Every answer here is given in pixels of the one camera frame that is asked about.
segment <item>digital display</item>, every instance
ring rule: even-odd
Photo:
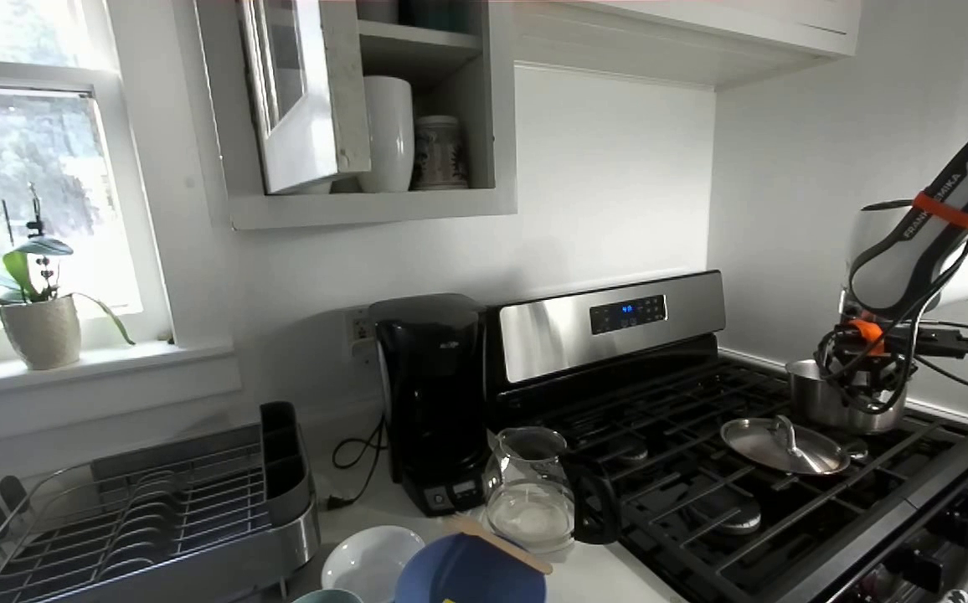
[[[615,304],[597,304],[589,310],[589,333],[619,333],[619,329],[636,329],[651,323],[663,323],[666,304],[663,295],[657,297],[632,297],[632,303],[615,303]]]

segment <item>stainless steel stove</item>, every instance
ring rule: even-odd
[[[720,275],[483,316],[488,424],[558,430],[619,505],[619,542],[693,603],[968,598],[968,430],[907,411],[836,438],[848,473],[782,476],[720,444],[790,416],[786,378],[718,357]]]

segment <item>white plate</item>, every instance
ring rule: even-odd
[[[352,533],[321,563],[321,590],[349,590],[365,603],[393,603],[395,579],[425,542],[402,527]]]

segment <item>coffee maker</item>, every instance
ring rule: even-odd
[[[425,516],[486,502],[480,310],[463,295],[370,304],[388,469]]]

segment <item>dish drying rack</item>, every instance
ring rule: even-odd
[[[294,409],[258,426],[0,479],[0,603],[232,599],[318,554]]]

